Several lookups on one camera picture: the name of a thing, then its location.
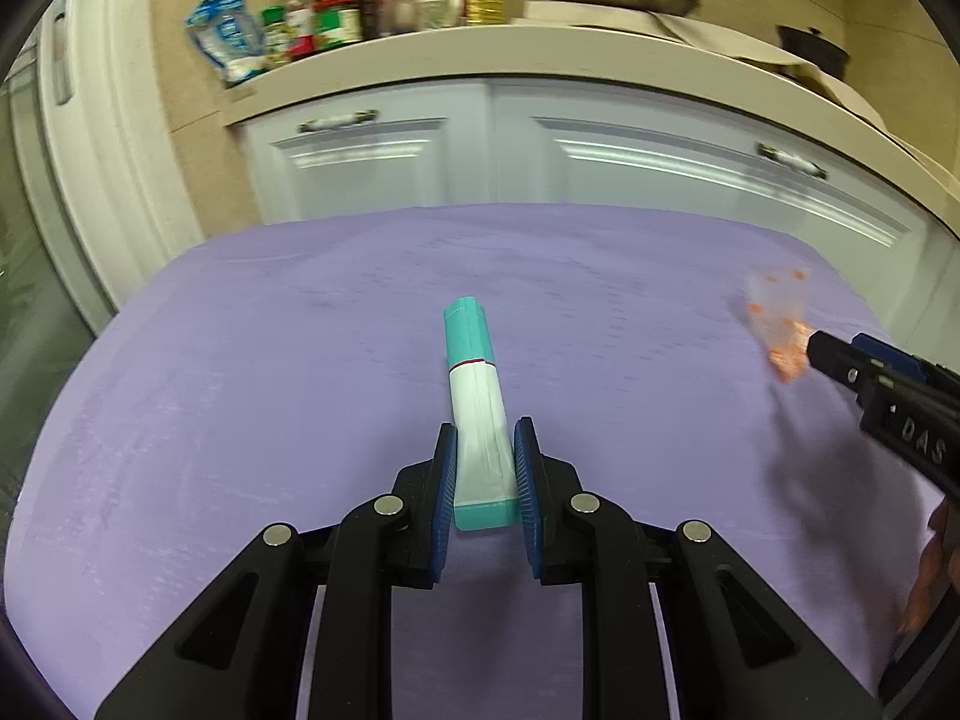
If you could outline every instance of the blue gripper pad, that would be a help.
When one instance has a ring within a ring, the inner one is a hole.
[[[443,474],[437,488],[437,502],[433,509],[430,533],[430,574],[433,581],[440,581],[440,573],[446,565],[446,548],[450,542],[450,523],[453,522],[453,493],[457,483],[457,431],[450,431],[450,438],[443,449]]]
[[[904,351],[900,351],[896,346],[890,346],[889,343],[877,341],[873,336],[866,333],[859,333],[853,336],[850,346],[859,349],[864,354],[877,358],[880,362],[886,362],[893,370],[909,376],[914,381],[926,383],[926,373],[923,372],[923,366],[920,361]]]
[[[514,468],[517,473],[517,497],[520,500],[520,522],[523,525],[527,562],[534,572],[534,579],[541,579],[544,576],[544,521],[541,519],[539,501],[536,499],[530,448],[519,422],[514,428]]]

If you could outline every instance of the orange dotted plastic packet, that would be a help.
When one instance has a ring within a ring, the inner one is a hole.
[[[784,384],[808,366],[806,344],[813,328],[803,321],[807,283],[808,273],[801,269],[765,271],[747,277],[747,316]]]

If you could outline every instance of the cabinet door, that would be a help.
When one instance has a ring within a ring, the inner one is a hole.
[[[364,124],[342,125],[360,111]],[[488,89],[433,82],[340,95],[243,126],[266,223],[490,202]],[[301,133],[304,122],[322,131]]]
[[[662,93],[573,81],[493,84],[500,201],[685,211],[789,233],[818,250],[895,340],[923,314],[952,241],[925,209],[773,124]],[[757,146],[823,167],[814,178]],[[776,263],[757,263],[757,266]]]

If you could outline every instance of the purple surface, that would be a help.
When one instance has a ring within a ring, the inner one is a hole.
[[[808,321],[877,332],[811,248],[697,215],[412,209],[254,229],[131,300],[59,396],[11,529],[11,622],[80,720],[265,524],[338,521],[450,419],[443,308],[487,310],[510,420],[637,519],[712,523],[865,683],[937,496],[817,374],[745,326],[751,269],[805,266]],[[580,596],[520,531],[451,538],[395,594],[395,717],[580,717]]]

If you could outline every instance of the silver screw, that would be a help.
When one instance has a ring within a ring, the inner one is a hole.
[[[573,507],[574,512],[593,514],[600,508],[600,499],[590,493],[577,493],[570,498],[570,506]]]
[[[285,544],[287,541],[290,541],[293,535],[293,531],[286,525],[271,525],[263,532],[263,541],[269,547],[278,547],[280,544]]]
[[[683,535],[689,538],[690,541],[696,541],[698,544],[702,544],[713,536],[713,531],[706,522],[691,519],[690,522],[683,525]]]
[[[397,498],[395,495],[383,495],[373,501],[373,510],[377,514],[384,514],[387,517],[390,514],[397,514],[403,508],[403,498]]]

